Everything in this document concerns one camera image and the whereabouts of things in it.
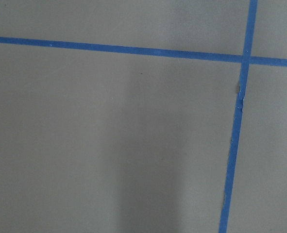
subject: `horizontal blue line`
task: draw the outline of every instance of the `horizontal blue line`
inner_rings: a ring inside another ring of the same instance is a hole
[[[240,55],[208,53],[208,52],[162,50],[162,49],[150,49],[150,48],[140,48],[140,47],[99,45],[99,44],[23,39],[23,38],[11,38],[11,37],[0,37],[0,43],[76,49],[76,50],[129,53],[129,54],[151,55],[151,56],[161,56],[161,57],[200,59],[200,60],[209,60],[209,61],[223,61],[223,62],[235,62],[235,63],[241,62]]]
[[[250,64],[287,67],[287,59],[269,57],[251,57]]]

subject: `blue line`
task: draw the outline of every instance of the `blue line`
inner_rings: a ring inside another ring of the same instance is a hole
[[[247,78],[249,71],[249,64],[251,58],[251,49],[253,42],[253,33],[255,25],[255,16],[256,16],[257,0],[250,0],[247,27],[245,34],[245,43],[244,51],[241,63],[241,70],[239,76],[240,82],[240,91],[236,99],[235,115],[233,122],[233,131],[232,131],[232,141],[230,146],[229,161],[227,165],[225,188],[224,188],[224,205],[220,217],[219,233],[226,233],[227,224],[230,212],[230,204],[233,190],[235,166],[236,166],[236,157],[238,150],[240,126],[242,120],[242,112],[244,106],[244,98],[246,93]]]
[[[251,57],[250,64],[287,67],[287,59],[269,57]]]
[[[0,43],[76,49],[76,50],[129,53],[129,54],[140,54],[140,55],[161,56],[161,57],[200,59],[200,60],[235,62],[235,63],[241,63],[242,58],[242,56],[240,55],[230,55],[221,53],[163,50],[163,49],[151,49],[151,48],[140,48],[140,47],[99,45],[99,44],[23,39],[23,38],[11,38],[11,37],[0,37]]]

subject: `gray surface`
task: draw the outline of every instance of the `gray surface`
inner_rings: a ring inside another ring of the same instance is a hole
[[[241,54],[248,0],[0,0],[0,36]]]
[[[239,68],[0,44],[0,233],[217,233]]]
[[[287,232],[287,68],[251,66],[228,233]]]
[[[287,58],[287,0],[259,0],[252,54]]]

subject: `blue grid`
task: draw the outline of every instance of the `blue grid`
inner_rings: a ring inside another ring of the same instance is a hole
[[[151,48],[140,48],[140,47],[24,39],[24,38],[12,38],[12,37],[0,37],[0,43],[241,63],[240,76],[239,76],[240,91],[237,94],[236,98],[235,115],[232,130],[232,141],[230,145],[230,153],[229,153],[227,174],[225,180],[224,204],[223,209],[221,211],[220,222],[219,222],[219,233],[226,233],[230,204],[231,204],[239,134],[243,115],[243,104],[246,93],[249,66],[250,64],[257,64],[257,65],[287,67],[287,59],[251,56],[257,2],[258,0],[250,0],[243,55],[151,49]]]

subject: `vertical blue line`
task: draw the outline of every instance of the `vertical blue line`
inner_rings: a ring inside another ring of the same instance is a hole
[[[230,146],[229,161],[226,172],[226,180],[224,188],[224,204],[220,217],[219,233],[226,233],[227,231],[227,224],[228,224],[233,182],[234,182],[236,157],[238,150],[238,142],[239,142],[239,134],[240,134],[240,126],[242,120],[242,112],[244,106],[244,98],[246,93],[247,78],[248,78],[251,49],[253,42],[256,8],[257,8],[257,0],[250,0],[246,34],[245,34],[244,51],[239,76],[240,91],[236,98],[232,141]]]

